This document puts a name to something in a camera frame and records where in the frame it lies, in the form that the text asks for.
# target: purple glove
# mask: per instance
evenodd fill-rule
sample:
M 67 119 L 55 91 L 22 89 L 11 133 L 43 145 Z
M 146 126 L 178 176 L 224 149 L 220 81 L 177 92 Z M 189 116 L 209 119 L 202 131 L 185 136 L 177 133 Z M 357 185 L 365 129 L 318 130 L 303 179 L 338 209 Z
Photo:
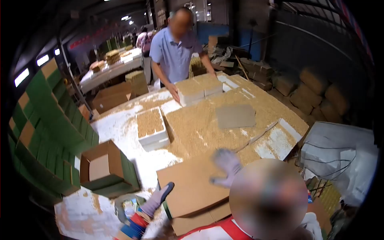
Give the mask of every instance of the purple glove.
M 141 210 L 153 218 L 153 214 L 160 207 L 160 205 L 164 202 L 167 195 L 172 191 L 175 184 L 173 182 L 168 183 L 163 189 L 156 190 L 152 196 L 148 199 L 148 201 L 141 206 Z
M 213 156 L 213 162 L 227 174 L 227 177 L 211 177 L 210 182 L 215 185 L 230 188 L 236 173 L 243 168 L 238 157 L 232 151 L 220 148 L 216 150 Z

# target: short-sleeved shirt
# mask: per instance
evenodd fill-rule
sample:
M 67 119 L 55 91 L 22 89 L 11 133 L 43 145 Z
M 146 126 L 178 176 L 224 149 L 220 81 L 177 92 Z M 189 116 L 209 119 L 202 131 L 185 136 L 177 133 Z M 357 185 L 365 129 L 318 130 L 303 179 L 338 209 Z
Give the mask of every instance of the short-sleeved shirt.
M 169 28 L 163 28 L 152 39 L 149 56 L 160 67 L 171 83 L 188 77 L 189 64 L 193 53 L 201 53 L 203 48 L 194 32 L 187 32 L 179 43 L 174 41 Z
M 153 38 L 153 33 L 150 32 L 142 32 L 137 37 L 136 46 L 141 47 L 141 51 L 149 51 L 151 49 L 151 42 Z

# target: wooden stick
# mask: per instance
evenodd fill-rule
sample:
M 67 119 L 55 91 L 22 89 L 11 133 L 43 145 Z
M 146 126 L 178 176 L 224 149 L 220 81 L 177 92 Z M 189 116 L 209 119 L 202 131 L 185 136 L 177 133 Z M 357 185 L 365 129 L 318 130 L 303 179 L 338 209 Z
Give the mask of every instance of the wooden stick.
M 251 81 L 251 80 L 249 80 L 248 75 L 247 75 L 247 73 L 245 72 L 243 65 L 241 64 L 240 59 L 238 58 L 237 55 L 235 55 L 235 57 L 236 57 L 236 59 L 237 59 L 239 65 L 240 65 L 240 68 L 243 70 L 243 73 L 245 74 L 247 80 L 248 80 L 248 81 Z

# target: ceiling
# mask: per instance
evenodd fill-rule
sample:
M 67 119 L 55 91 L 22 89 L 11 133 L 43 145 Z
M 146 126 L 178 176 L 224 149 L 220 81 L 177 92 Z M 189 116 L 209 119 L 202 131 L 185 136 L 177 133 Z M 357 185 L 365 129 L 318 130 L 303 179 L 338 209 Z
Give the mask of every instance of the ceiling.
M 29 22 L 14 55 L 11 73 L 18 73 L 32 59 L 57 46 L 60 34 L 67 43 L 90 26 L 101 26 L 146 9 L 145 0 L 49 0 Z

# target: glove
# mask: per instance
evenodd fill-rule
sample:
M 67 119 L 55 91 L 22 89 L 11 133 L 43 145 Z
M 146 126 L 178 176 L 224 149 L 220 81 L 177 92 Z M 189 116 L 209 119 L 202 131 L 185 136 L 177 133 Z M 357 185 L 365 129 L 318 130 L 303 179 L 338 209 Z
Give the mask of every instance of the glove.
M 220 148 L 214 153 L 213 162 L 227 174 L 227 177 L 211 177 L 210 182 L 215 185 L 230 188 L 235 179 L 235 175 L 243 168 L 238 157 L 232 151 Z
M 160 207 L 160 205 L 164 202 L 168 194 L 172 191 L 175 184 L 173 182 L 168 183 L 163 189 L 156 190 L 152 196 L 148 199 L 148 201 L 141 206 L 141 210 L 153 218 L 153 214 Z
M 323 240 L 323 236 L 321 234 L 320 224 L 316 219 L 316 214 L 313 212 L 307 212 L 305 214 L 304 219 L 302 220 L 300 227 L 305 228 L 309 232 L 313 234 L 314 240 Z

